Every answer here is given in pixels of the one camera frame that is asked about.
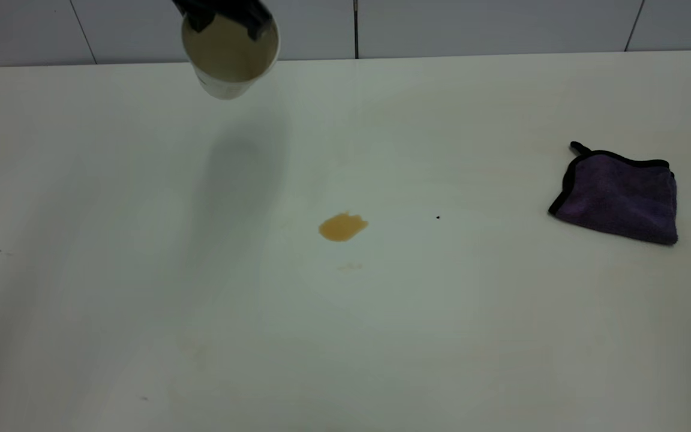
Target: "brown liquid stain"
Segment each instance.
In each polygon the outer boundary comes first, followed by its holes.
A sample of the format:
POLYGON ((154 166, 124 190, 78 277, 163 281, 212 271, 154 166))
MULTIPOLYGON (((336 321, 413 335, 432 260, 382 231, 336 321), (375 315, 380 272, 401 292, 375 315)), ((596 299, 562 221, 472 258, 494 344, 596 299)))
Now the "brown liquid stain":
POLYGON ((359 214, 340 213, 319 225, 319 233, 329 241, 348 241, 369 225, 359 214))

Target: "white table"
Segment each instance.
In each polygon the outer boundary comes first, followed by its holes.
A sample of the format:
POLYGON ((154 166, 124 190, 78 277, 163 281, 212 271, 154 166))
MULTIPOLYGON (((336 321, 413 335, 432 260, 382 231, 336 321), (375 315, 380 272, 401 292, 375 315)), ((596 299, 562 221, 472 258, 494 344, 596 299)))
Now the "white table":
POLYGON ((0 68, 0 250, 0 431, 691 432, 691 52, 0 68), (551 218, 571 140, 679 243, 551 218))

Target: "white paper cup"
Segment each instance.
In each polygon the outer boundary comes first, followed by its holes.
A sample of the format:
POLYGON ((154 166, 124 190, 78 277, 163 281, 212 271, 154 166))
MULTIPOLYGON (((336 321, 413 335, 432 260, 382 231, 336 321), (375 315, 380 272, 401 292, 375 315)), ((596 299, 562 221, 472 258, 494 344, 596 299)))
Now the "white paper cup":
POLYGON ((245 27, 219 14, 201 33, 184 19, 182 37, 202 88, 218 99, 241 96, 279 58, 281 38, 276 21, 253 41, 245 27))

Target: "purple cloth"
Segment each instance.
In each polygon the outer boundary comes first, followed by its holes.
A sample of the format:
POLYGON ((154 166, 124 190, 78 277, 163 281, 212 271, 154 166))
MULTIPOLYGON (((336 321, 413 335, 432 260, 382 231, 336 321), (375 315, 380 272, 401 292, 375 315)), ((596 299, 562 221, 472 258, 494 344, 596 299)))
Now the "purple cloth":
POLYGON ((609 151, 579 152, 548 212, 570 224, 652 243, 677 242, 677 181, 666 161, 631 161, 609 151))

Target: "white tile wall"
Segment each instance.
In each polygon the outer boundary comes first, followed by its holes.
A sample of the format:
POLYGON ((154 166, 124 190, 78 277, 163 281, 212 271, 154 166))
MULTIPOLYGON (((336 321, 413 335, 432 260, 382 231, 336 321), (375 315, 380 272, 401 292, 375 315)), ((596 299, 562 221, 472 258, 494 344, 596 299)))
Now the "white tile wall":
POLYGON ((691 49, 691 0, 646 0, 629 51, 691 49))
POLYGON ((641 0, 359 0, 363 58, 623 51, 641 0))
POLYGON ((0 66, 88 63, 69 0, 0 0, 0 66))

